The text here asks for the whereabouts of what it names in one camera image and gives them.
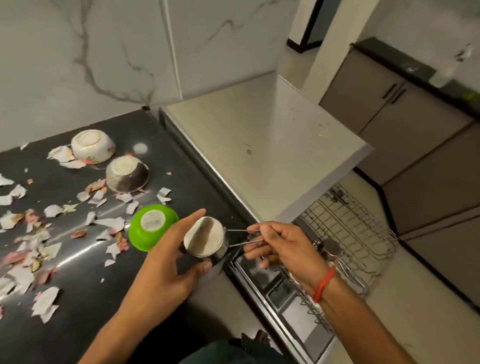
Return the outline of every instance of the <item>kitchen cabinet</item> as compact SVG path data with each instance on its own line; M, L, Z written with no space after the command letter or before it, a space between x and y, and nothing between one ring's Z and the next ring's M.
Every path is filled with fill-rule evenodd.
M383 186L399 234L480 205L475 122Z
M375 150L359 168L383 185L470 122L468 115L406 83L360 132Z
M320 106L359 134L403 82L402 77L352 49Z
M480 217L407 241L445 278L480 306Z

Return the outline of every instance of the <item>black cabinet handle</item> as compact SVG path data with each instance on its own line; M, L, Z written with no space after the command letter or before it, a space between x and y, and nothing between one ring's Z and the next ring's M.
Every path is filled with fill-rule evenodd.
M398 84L393 84L391 88L388 89L388 91L386 92L386 94L384 95L384 97L382 98L387 98L388 95L390 94L390 92L393 91L393 89L397 86Z
M404 88L402 91L400 91L400 92L398 93L398 95L392 100L392 102L391 102L390 104L391 104L391 105L395 104L395 103L398 101L398 99L402 97L402 95L405 93L406 90L407 90L407 89Z

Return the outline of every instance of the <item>left hand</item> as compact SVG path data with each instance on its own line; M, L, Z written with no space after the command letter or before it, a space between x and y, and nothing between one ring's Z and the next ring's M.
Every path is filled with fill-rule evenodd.
M140 271L116 314L131 328L147 334L187 299L197 280L212 268L211 262L194 265L178 275L176 260L185 234L205 215L205 209L175 223L147 254Z

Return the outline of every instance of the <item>black granite countertop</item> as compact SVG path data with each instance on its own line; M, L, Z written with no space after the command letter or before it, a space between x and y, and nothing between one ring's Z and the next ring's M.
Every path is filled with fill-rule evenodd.
M138 142L147 145L148 152L137 156L151 172L145 187L150 192L139 198L141 205L158 203L156 192L161 187L167 187L172 189L170 207L180 218L204 207L209 216L231 229L244 229L251 222L235 212L198 164L157 119L143 110L31 143L23 151L15 148L0 153L0 172L28 190L28 194L15 201L14 205L0 206L0 214L7 210L21 213L29 208L42 212L51 204L61 206L69 200L75 203L77 193L89 183L104 178L104 168L109 161L70 170L61 167L55 160L46 159L52 148L69 144L76 133L90 128L110 135L117 145L115 156L132 153L132 146ZM28 185L28 178L33 178L34 183ZM11 187L1 187L0 193L7 194ZM132 218L126 215L126 205L115 199L112 191L107 192L107 197L107 202L101 207L91 209L91 204L83 203L75 212L45 219L47 223L52 223L48 229L51 244L62 242L57 257L45 265L58 268L47 285L35 290L30 288L23 295L12 293L0 302L4 307L4 316L0 320L2 363L76 363L98 330L117 310L146 253L131 246L117 257L115 264L104 267L105 260L110 257L105 250L111 241L96 243L95 237L105 227L88 226L86 237L70 238L73 231L85 228L89 211L96 211L103 218L122 216L127 222ZM0 234L0 256L16 250L18 245L13 240L21 235L25 235L24 222ZM43 324L40 317L31 317L31 308L34 295L49 286L60 288L55 302L60 307L51 320Z
M375 37L352 44L357 49L384 67L404 77L412 84L423 88L444 102L480 120L480 94L456 80L442 88L436 88L428 80L436 72L407 54L391 47Z

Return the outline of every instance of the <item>hand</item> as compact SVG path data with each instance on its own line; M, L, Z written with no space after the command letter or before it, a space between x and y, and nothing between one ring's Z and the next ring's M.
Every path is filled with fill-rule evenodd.
M255 239L266 242L245 245L243 250L247 259L263 257L259 263L261 268L283 263L307 293L313 294L329 267L300 227L270 221L249 226L247 230L260 230L262 235Z
M205 209L198 210L168 229L147 254L121 303L117 316L145 335L185 301L197 280L212 268L211 262L201 262L178 275L175 263L185 234L203 215Z

